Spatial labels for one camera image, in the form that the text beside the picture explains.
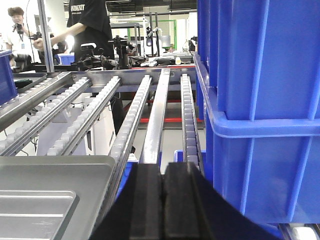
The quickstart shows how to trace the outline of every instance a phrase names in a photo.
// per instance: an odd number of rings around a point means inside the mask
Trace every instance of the blue plastic crate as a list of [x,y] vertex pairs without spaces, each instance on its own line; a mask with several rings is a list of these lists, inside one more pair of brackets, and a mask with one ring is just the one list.
[[9,64],[11,50],[0,51],[0,105],[17,96],[17,89]]
[[138,159],[129,159],[126,162],[126,165],[125,165],[125,168],[124,168],[124,172],[123,172],[123,175],[122,175],[122,179],[121,179],[121,182],[120,182],[120,185],[119,185],[119,189],[118,189],[118,192],[117,192],[117,196],[121,193],[122,189],[126,185],[126,182],[127,182],[127,179],[128,179],[128,177],[130,175],[133,163],[139,163],[139,160]]
[[57,56],[59,58],[59,63],[61,65],[71,65],[71,63],[73,63],[75,61],[75,55],[74,54],[60,53],[60,54],[57,54]]
[[320,119],[229,120],[195,57],[204,102],[206,177],[256,223],[320,222]]
[[320,1],[198,1],[198,50],[229,120],[320,117]]

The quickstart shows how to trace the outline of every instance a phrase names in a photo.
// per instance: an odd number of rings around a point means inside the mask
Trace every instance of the metal post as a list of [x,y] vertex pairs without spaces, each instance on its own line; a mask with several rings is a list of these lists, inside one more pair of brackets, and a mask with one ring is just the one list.
[[47,16],[45,12],[45,3],[44,0],[37,0],[38,1],[38,8],[39,8],[39,18],[40,18],[40,26],[41,26],[41,34],[43,39],[43,50],[44,50],[44,60],[46,71],[48,73],[52,73],[55,71],[54,66],[54,58],[52,56],[52,47],[50,41],[50,33],[48,30],[48,22]]
[[158,30],[158,12],[155,12],[155,35],[156,35],[156,50],[157,50],[157,55],[160,57],[160,46],[159,46],[159,30]]
[[140,23],[139,23],[139,26],[138,26],[138,37],[139,37],[139,43],[140,43],[140,46],[139,44],[137,45],[137,48],[138,48],[138,54],[139,56],[141,56],[141,34],[140,34]]
[[154,57],[154,33],[152,28],[152,12],[149,12],[150,16],[150,30],[151,30],[151,55]]

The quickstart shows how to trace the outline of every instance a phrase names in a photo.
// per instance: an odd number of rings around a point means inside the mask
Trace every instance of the red metal bar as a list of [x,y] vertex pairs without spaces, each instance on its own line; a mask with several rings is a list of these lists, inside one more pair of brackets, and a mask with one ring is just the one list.
[[[148,104],[153,104],[154,100],[148,100],[146,101]],[[168,103],[181,103],[181,99],[168,99]]]
[[[196,121],[198,123],[201,123],[202,120],[200,120],[199,118],[196,119]],[[149,122],[149,118],[141,118],[140,123],[142,124],[147,124]],[[164,119],[165,123],[181,123],[182,122],[182,118],[181,117],[167,117]]]

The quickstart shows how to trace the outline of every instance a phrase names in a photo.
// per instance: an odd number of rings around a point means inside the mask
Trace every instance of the metal tray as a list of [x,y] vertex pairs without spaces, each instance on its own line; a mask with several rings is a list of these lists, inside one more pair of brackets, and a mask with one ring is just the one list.
[[114,167],[109,156],[0,157],[0,240],[87,240]]
[[41,83],[43,80],[45,80],[47,78],[47,74],[46,73],[42,73],[42,72],[35,72],[35,73],[14,73],[13,74],[13,80],[14,81],[18,81],[18,80],[24,80],[24,79],[28,79],[28,80],[32,80],[32,83],[28,84],[27,86],[23,87],[23,88],[19,88],[17,89],[17,92],[19,94],[25,92],[26,90],[34,87],[35,85]]
[[0,190],[0,239],[55,239],[75,199],[72,191]]

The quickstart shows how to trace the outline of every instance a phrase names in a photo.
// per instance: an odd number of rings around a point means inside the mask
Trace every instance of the man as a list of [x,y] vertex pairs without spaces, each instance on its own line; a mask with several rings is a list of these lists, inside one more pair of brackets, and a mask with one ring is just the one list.
[[25,12],[19,6],[8,8],[8,15],[11,17],[14,25],[7,35],[4,36],[6,49],[12,50],[13,55],[29,55],[32,62],[40,62],[38,51],[33,48],[29,39],[29,36],[33,36],[34,34],[24,24],[24,14]]
[[[89,43],[96,44],[93,51],[95,55],[101,55],[99,49],[103,49],[104,56],[114,59],[113,44],[108,43],[108,40],[112,39],[112,32],[105,0],[70,0],[67,27],[66,31],[50,39],[52,46],[72,35],[75,61],[83,55],[81,45]],[[39,50],[44,48],[42,38],[35,40],[33,45]],[[125,119],[125,111],[119,97],[114,96],[110,103],[114,130],[117,134]]]

